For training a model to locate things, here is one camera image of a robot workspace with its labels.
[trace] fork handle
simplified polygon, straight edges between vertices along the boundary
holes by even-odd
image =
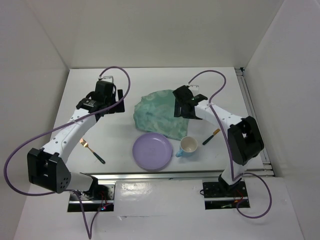
[[[94,155],[102,164],[106,164],[105,160],[103,160],[98,154],[96,154],[95,152],[93,152],[93,155]]]

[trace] mug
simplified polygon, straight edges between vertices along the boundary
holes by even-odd
[[[190,157],[198,148],[198,142],[192,136],[185,136],[180,141],[180,150],[175,154],[179,157]]]

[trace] robotic arm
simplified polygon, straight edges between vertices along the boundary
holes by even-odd
[[[99,80],[96,83],[95,91],[90,92],[78,103],[68,123],[116,103],[116,86],[113,84],[113,77],[111,78],[112,82]],[[121,99],[122,89],[117,93],[118,99]],[[79,190],[89,197],[94,197],[100,191],[104,191],[104,186],[98,185],[97,178],[84,173],[70,172],[66,163],[79,140],[101,117],[124,111],[125,105],[122,101],[109,111],[86,117],[63,128],[41,149],[32,148],[27,154],[29,181],[58,194],[68,189]]]
[[[218,120],[210,108],[208,98],[202,94],[193,95],[189,86],[181,86],[173,91],[175,96],[175,117],[206,120],[219,127]],[[243,174],[250,163],[265,147],[256,120],[248,116],[242,118],[212,104],[226,131],[233,161],[233,174]],[[232,178],[231,162],[219,176],[220,186],[226,191],[235,187],[240,179]]]

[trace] mug handle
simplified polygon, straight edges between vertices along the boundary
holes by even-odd
[[[182,150],[182,149],[180,149],[176,154],[175,154],[175,156],[177,157],[177,158],[180,158],[181,156],[182,156],[182,153],[183,153],[184,151]]]

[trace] utensil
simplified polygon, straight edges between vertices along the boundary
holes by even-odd
[[[192,136],[185,136],[181,139],[180,150],[175,154],[177,158],[179,157],[190,157],[198,148],[198,142]]]
[[[213,134],[207,139],[207,140],[205,140],[203,143],[202,143],[202,145],[206,145],[218,132],[220,132],[220,129],[218,128],[217,130],[215,130],[214,132],[213,132]]]
[[[134,142],[132,154],[136,164],[145,170],[160,170],[172,156],[172,146],[162,134],[149,132]]]
[[[106,164],[105,160],[103,160],[98,154],[95,153],[95,151],[93,151],[90,147],[89,147],[89,143],[87,143],[83,138],[80,139],[80,143],[82,144],[82,146],[84,146],[85,148],[89,149],[93,155],[102,163],[102,164]]]

